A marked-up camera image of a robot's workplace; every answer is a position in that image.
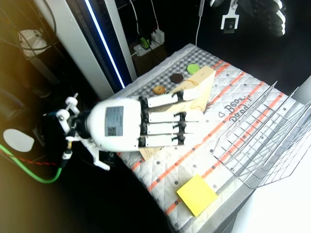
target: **green cable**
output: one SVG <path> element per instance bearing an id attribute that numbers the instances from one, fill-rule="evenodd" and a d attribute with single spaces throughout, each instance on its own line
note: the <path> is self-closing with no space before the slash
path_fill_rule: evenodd
<path id="1" fill-rule="evenodd" d="M 50 179 L 50 180 L 45 180 L 41 177 L 38 177 L 36 174 L 34 174 L 32 171 L 30 171 L 24 164 L 22 164 L 9 150 L 7 150 L 3 145 L 0 144 L 0 150 L 2 150 L 3 152 L 7 153 L 8 155 L 10 155 L 10 159 L 13 160 L 13 162 L 15 162 L 21 169 L 23 169 L 28 175 L 30 175 L 32 178 L 34 178 L 36 181 L 39 181 L 41 183 L 53 183 L 54 181 L 56 181 L 62 171 L 62 168 L 58 168 L 56 175 L 54 176 L 54 178 Z"/>

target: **white oval object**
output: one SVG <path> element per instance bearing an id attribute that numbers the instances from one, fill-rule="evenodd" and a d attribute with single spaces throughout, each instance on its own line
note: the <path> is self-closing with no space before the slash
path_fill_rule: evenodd
<path id="1" fill-rule="evenodd" d="M 13 149 L 20 152 L 29 152 L 35 140 L 23 132 L 15 129 L 7 129 L 3 132 L 5 142 Z"/>

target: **robotic hand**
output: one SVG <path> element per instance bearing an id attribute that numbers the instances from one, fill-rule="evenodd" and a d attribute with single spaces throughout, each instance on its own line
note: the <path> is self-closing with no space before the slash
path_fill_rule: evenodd
<path id="1" fill-rule="evenodd" d="M 203 123 L 201 111 L 154 111 L 163 105 L 198 98 L 197 89 L 151 98 L 105 100 L 83 113 L 76 107 L 76 97 L 77 94 L 68 97 L 66 109 L 56 114 L 69 145 L 62 157 L 65 163 L 72 155 L 71 144 L 74 141 L 81 141 L 89 150 L 94 165 L 109 170 L 110 167 L 99 160 L 100 150 L 138 151 L 143 147 L 189 145 L 203 138 L 199 133 Z"/>
<path id="2" fill-rule="evenodd" d="M 211 7 L 220 6 L 224 0 L 211 0 Z M 231 0 L 227 15 L 223 16 L 221 29 L 225 33 L 234 33 L 238 28 L 239 15 L 236 15 L 238 4 L 252 17 L 259 20 L 271 34 L 285 34 L 286 6 L 282 0 Z"/>

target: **black floor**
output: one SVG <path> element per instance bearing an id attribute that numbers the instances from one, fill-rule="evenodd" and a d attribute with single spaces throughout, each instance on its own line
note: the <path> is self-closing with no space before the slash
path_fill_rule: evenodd
<path id="1" fill-rule="evenodd" d="M 218 10 L 206 7 L 198 46 L 268 84 L 279 80 L 277 88 L 289 94 L 311 74 L 311 30 L 305 26 L 310 22 L 310 4 L 305 4 L 301 0 L 287 3 L 287 34 L 282 38 L 269 36 L 243 12 L 236 33 L 224 35 L 219 27 L 227 6 Z M 167 22 L 163 26 L 167 50 L 173 53 L 194 43 L 198 1 L 172 1 L 171 5 L 162 8 L 163 15 L 174 18 L 162 21 Z M 1 232 L 170 231 L 162 211 L 118 158 L 117 166 L 105 172 L 86 164 L 79 155 L 90 158 L 87 151 L 74 148 L 68 167 L 50 185 L 34 182 L 0 158 L 0 208 L 6 209 L 0 211 Z"/>

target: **green round object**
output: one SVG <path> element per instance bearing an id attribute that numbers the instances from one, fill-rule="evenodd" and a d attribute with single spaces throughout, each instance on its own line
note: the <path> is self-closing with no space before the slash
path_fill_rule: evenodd
<path id="1" fill-rule="evenodd" d="M 195 74 L 196 72 L 198 72 L 200 69 L 200 67 L 197 64 L 190 64 L 187 66 L 187 71 L 190 74 Z"/>

